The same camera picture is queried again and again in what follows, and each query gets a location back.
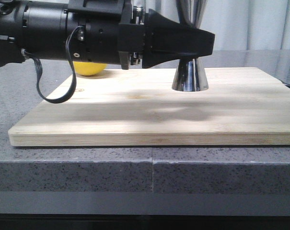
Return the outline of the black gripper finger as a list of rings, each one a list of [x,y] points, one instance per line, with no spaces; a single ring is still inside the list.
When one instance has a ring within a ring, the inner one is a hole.
[[[144,25],[144,69],[171,60],[212,54],[215,35],[211,32],[176,23],[153,9],[146,13]]]

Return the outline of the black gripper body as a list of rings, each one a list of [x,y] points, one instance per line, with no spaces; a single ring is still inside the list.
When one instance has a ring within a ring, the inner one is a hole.
[[[143,56],[145,10],[131,0],[71,0],[65,9],[73,60],[120,65],[129,69]]]

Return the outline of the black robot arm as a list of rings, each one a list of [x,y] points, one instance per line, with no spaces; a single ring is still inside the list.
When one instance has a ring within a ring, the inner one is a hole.
[[[37,58],[65,60],[65,42],[71,41],[72,59],[120,65],[128,69],[139,54],[142,67],[176,59],[208,56],[214,34],[173,22],[154,10],[137,23],[129,0],[71,0],[52,3],[0,0],[0,67],[22,63],[25,53]]]

